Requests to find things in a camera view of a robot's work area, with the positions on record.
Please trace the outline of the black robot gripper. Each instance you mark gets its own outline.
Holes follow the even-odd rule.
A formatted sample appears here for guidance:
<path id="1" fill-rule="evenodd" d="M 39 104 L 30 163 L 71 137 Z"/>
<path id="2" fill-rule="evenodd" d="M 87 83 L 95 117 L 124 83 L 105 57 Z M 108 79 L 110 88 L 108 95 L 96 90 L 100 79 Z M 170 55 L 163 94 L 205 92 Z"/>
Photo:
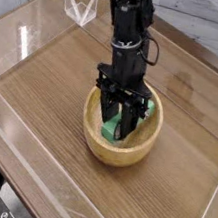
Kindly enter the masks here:
<path id="1" fill-rule="evenodd" d="M 102 120 L 107 122 L 119 113 L 123 105 L 121 118 L 114 130 L 114 140 L 123 140 L 135 130 L 139 116 L 145 115 L 151 91 L 144 83 L 147 65 L 156 61 L 148 60 L 146 47 L 129 47 L 112 44 L 112 64 L 99 63 L 97 86 L 101 90 Z"/>

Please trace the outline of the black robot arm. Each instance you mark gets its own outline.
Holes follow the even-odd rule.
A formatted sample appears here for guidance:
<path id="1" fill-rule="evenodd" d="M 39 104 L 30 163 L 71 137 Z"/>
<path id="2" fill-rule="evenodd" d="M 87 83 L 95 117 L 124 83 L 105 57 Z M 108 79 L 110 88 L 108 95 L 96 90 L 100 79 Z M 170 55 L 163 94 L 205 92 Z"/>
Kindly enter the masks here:
<path id="1" fill-rule="evenodd" d="M 148 110 L 151 91 L 144 83 L 150 43 L 148 29 L 153 24 L 153 0 L 109 0 L 113 37 L 112 60 L 97 65 L 102 120 L 120 115 L 113 137 L 123 140 L 136 129 Z"/>

